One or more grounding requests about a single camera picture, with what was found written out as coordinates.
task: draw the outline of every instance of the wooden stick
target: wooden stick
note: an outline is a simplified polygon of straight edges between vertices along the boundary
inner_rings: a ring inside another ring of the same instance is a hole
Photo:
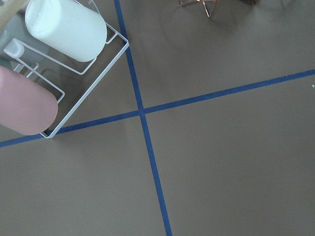
[[[27,0],[9,0],[0,7],[0,30],[21,9]]]

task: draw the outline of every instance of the gray floor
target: gray floor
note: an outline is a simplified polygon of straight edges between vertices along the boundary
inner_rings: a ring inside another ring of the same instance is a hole
[[[95,2],[119,29],[114,1]],[[76,130],[0,127],[0,235],[315,235],[315,1],[222,0],[211,20],[200,3],[115,2],[133,61]]]

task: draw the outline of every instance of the dish rack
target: dish rack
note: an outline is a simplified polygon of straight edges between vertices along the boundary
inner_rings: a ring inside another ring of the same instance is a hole
[[[78,4],[83,5],[82,4],[82,0],[81,1],[76,1]],[[86,0],[86,4],[84,5],[85,7],[88,7],[89,9],[97,12],[98,14],[100,14],[98,7],[96,6],[95,2],[93,0]],[[76,101],[76,103],[71,107],[71,109],[67,112],[67,114],[62,118],[62,120],[56,125],[56,127],[52,130],[46,130],[42,133],[40,133],[44,138],[53,138],[57,132],[62,128],[62,126],[67,122],[67,120],[72,116],[72,114],[76,111],[76,109],[81,105],[81,103],[86,99],[86,97],[91,93],[91,91],[97,86],[97,84],[100,82],[100,80],[107,74],[107,72],[110,70],[110,68],[116,63],[116,61],[121,57],[121,55],[126,51],[126,49],[129,47],[129,42],[128,40],[122,36],[117,30],[115,30],[112,26],[110,26],[107,22],[106,26],[107,29],[110,29],[111,32],[113,33],[112,36],[110,36],[109,39],[106,39],[105,42],[105,47],[103,49],[103,51],[106,51],[106,45],[110,44],[115,38],[119,37],[123,40],[124,44],[122,45],[122,47],[120,48],[120,50],[118,51],[118,53],[116,53],[113,57],[113,59],[104,66],[104,69],[102,70],[102,72],[100,74],[98,74],[92,84],[88,87],[88,89],[83,93],[83,95],[78,99],[78,101]],[[27,69],[29,71],[29,73],[26,75],[26,77],[30,77],[32,74],[35,74],[36,76],[38,76],[38,78],[42,79],[44,83],[47,83],[48,86],[50,86],[52,89],[55,89],[56,91],[58,91],[60,93],[59,98],[57,98],[57,102],[58,104],[62,101],[62,99],[65,96],[65,92],[58,87],[57,85],[55,85],[54,83],[52,83],[50,80],[48,80],[47,78],[45,78],[42,74],[40,74],[37,70],[39,68],[39,64],[37,63],[36,65],[30,66],[27,65],[24,61],[21,60],[21,54],[18,55],[16,54],[16,51],[23,48],[22,51],[24,51],[25,48],[27,48],[28,50],[32,50],[33,52],[42,55],[44,58],[48,59],[49,61],[51,61],[51,63],[55,63],[59,66],[62,66],[64,68],[66,68],[67,70],[70,70],[80,76],[83,76],[89,69],[93,68],[93,65],[95,64],[95,62],[97,61],[97,57],[94,58],[92,61],[90,61],[88,63],[88,65],[85,66],[85,68],[83,70],[78,70],[76,68],[73,68],[72,66],[69,66],[63,62],[60,62],[59,60],[45,54],[42,53],[41,51],[37,50],[36,48],[31,47],[30,45],[18,40],[18,39],[12,39],[10,41],[10,43],[6,46],[5,48],[5,53],[7,53],[9,56],[11,56],[12,58],[14,58],[16,61],[18,61],[18,65],[14,68],[14,71],[21,73],[23,71],[23,69]]]

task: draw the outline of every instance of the metal stand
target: metal stand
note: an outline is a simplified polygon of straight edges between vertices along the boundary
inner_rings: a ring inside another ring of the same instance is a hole
[[[88,5],[90,6],[90,9],[96,11],[97,13],[99,13],[99,10],[97,8],[97,6],[95,5],[93,0],[89,0],[88,1]],[[104,70],[95,78],[95,80],[93,81],[93,83],[90,85],[90,87],[84,92],[84,94],[80,97],[80,99],[75,103],[75,105],[70,109],[70,111],[65,115],[65,117],[57,124],[56,128],[54,128],[53,130],[49,130],[49,131],[45,131],[42,132],[41,135],[45,138],[53,138],[57,132],[61,129],[61,127],[66,123],[66,121],[71,117],[71,115],[75,112],[75,110],[81,105],[81,103],[86,99],[86,97],[91,93],[91,91],[96,87],[96,85],[100,82],[100,80],[106,75],[106,73],[109,71],[109,69],[116,63],[116,61],[121,57],[121,55],[126,51],[126,49],[129,47],[129,42],[128,40],[122,36],[117,30],[115,30],[113,27],[111,27],[108,23],[106,23],[106,26],[108,27],[108,29],[110,29],[114,35],[105,42],[105,44],[110,44],[115,38],[120,37],[123,41],[124,41],[124,45],[123,47],[120,49],[120,51],[114,56],[114,58],[104,67]],[[24,51],[24,47],[28,48],[29,50],[34,51],[35,53],[38,53],[40,55],[42,55],[43,57],[49,59],[52,63],[56,63],[58,65],[63,66],[64,68],[78,74],[78,75],[84,75],[85,72],[89,69],[92,68],[94,62],[97,60],[97,58],[93,59],[88,65],[87,67],[83,70],[83,71],[78,71],[44,53],[42,53],[41,51],[27,45],[26,43],[17,40],[17,39],[12,39],[11,42],[8,44],[7,48],[4,50],[9,56],[11,56],[12,58],[16,59],[19,62],[19,65],[14,69],[16,72],[21,72],[21,70],[26,67],[30,73],[27,75],[27,77],[29,77],[32,73],[36,74],[38,77],[40,77],[41,79],[43,79],[45,82],[47,82],[48,84],[50,84],[53,88],[55,88],[56,90],[58,90],[62,95],[61,97],[58,99],[58,103],[63,99],[65,92],[63,90],[61,90],[59,87],[57,87],[55,84],[53,84],[52,82],[50,82],[48,79],[46,79],[45,77],[43,77],[41,74],[39,74],[36,70],[38,69],[39,65],[37,64],[34,68],[30,67],[29,65],[27,65],[24,61],[22,61],[20,59],[20,57],[22,56],[21,54],[16,54],[15,52],[17,50],[21,50],[22,52]]]
[[[211,18],[219,0],[187,0],[187,1],[178,0],[178,3],[180,5],[183,5],[183,4],[193,3],[193,2],[198,2],[198,1],[203,4],[203,7],[206,10],[207,16],[209,18]],[[207,2],[213,2],[213,7],[212,7],[211,11],[209,11],[209,8],[207,6]]]

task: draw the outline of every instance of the green object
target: green object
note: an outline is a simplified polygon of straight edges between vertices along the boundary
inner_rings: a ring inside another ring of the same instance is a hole
[[[6,59],[2,59],[0,58],[0,65],[12,70],[12,65],[11,65],[11,62],[6,60]]]

